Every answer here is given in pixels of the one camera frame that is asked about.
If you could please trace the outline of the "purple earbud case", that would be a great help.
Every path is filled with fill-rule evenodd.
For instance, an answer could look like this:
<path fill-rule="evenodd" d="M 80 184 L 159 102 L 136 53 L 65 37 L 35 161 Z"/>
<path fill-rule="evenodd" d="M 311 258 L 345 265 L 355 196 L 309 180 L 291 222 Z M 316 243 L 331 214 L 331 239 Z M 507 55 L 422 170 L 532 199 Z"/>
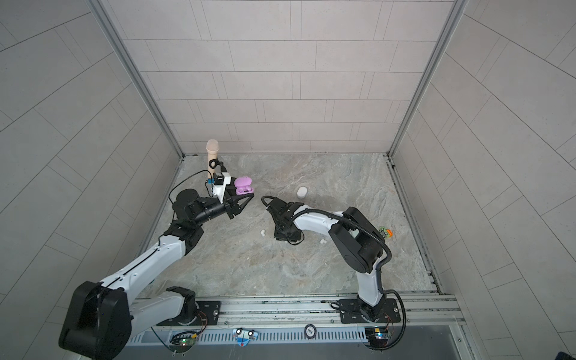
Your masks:
<path fill-rule="evenodd" d="M 254 189 L 252 188 L 252 179 L 247 176 L 236 178 L 234 181 L 235 192 L 237 195 L 252 194 Z"/>

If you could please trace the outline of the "white earbud case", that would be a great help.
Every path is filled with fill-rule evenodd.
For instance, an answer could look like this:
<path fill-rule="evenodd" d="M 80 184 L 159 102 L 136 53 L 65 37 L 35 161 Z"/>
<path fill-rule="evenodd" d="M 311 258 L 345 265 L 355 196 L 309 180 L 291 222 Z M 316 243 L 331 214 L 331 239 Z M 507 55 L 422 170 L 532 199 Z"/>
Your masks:
<path fill-rule="evenodd" d="M 297 192 L 296 192 L 297 197 L 301 200 L 306 198 L 307 194 L 308 194 L 308 189 L 305 186 L 299 187 Z"/>

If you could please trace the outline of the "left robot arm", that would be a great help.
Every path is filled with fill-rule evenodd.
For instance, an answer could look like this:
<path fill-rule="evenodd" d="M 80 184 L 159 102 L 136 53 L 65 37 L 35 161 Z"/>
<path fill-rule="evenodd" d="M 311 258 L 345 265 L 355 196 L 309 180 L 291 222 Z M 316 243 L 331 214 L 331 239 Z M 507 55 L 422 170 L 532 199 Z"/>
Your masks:
<path fill-rule="evenodd" d="M 201 197 L 194 189 L 181 191 L 172 204 L 175 219 L 154 247 L 103 280 L 75 289 L 58 345 L 90 359 L 114 359 L 132 337 L 159 323 L 207 324 L 193 290 L 171 286 L 154 298 L 135 300 L 196 247 L 205 222 L 221 215 L 234 218 L 253 197 L 252 191 L 241 194 L 232 185 L 213 197 Z"/>

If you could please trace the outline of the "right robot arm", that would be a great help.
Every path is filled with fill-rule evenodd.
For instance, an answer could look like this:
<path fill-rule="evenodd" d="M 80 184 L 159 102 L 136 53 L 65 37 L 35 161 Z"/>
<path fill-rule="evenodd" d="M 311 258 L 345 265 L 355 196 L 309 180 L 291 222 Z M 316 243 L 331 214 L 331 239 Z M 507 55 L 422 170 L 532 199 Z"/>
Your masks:
<path fill-rule="evenodd" d="M 274 196 L 263 196 L 261 201 L 274 222 L 276 240 L 299 245 L 305 231 L 330 237 L 356 272 L 359 314 L 371 323 L 384 317 L 386 292 L 381 268 L 392 259 L 392 251 L 384 235 L 357 208 L 330 212 Z"/>

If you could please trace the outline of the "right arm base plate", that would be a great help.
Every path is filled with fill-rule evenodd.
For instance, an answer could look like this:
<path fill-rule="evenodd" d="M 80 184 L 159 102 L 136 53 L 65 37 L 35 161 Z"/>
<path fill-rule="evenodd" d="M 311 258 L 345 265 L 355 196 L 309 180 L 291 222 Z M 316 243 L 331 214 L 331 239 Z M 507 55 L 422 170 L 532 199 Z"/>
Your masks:
<path fill-rule="evenodd" d="M 344 324 L 352 323 L 401 323 L 401 308 L 395 298 L 382 298 L 371 307 L 359 298 L 342 298 L 331 303 L 340 313 Z"/>

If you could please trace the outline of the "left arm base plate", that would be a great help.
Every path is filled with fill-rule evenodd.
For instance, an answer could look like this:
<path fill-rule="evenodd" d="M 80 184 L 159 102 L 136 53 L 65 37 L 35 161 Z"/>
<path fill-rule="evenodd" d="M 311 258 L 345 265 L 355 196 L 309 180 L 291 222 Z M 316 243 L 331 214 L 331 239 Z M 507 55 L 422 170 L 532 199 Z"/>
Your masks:
<path fill-rule="evenodd" d="M 220 301 L 190 301 L 184 304 L 181 313 L 172 319 L 159 322 L 158 326 L 215 326 L 218 324 Z"/>

